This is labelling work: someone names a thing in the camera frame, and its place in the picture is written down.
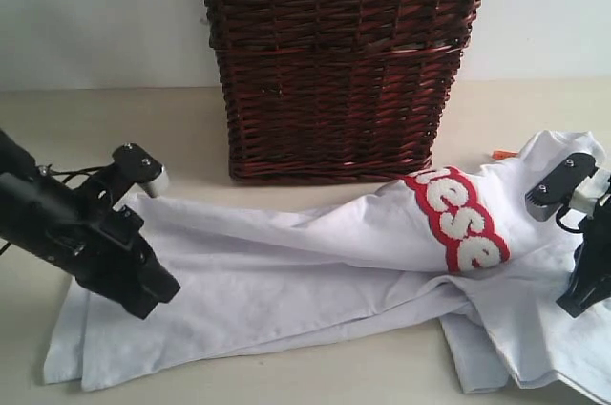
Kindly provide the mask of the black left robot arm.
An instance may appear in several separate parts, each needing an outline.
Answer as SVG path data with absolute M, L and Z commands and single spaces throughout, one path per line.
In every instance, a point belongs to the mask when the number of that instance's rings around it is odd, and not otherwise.
M 144 319 L 180 285 L 142 237 L 141 216 L 117 203 L 135 185 L 156 198 L 168 178 L 135 143 L 119 146 L 112 158 L 107 166 L 56 171 L 3 134 L 1 237 Z

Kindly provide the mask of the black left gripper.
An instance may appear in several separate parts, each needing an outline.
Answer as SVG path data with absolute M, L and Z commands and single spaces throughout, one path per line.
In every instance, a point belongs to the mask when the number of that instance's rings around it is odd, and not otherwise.
M 51 175 L 3 172 L 1 238 L 144 320 L 180 284 L 140 235 L 142 218 L 129 207 L 114 210 L 128 188 L 114 193 L 98 175 L 71 188 Z

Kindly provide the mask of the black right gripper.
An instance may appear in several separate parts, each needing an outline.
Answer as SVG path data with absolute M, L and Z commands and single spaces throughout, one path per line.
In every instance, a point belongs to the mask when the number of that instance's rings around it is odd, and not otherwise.
M 579 227 L 583 242 L 568 288 L 556 300 L 571 317 L 579 317 L 610 298 L 610 196 L 596 204 L 594 213 Z

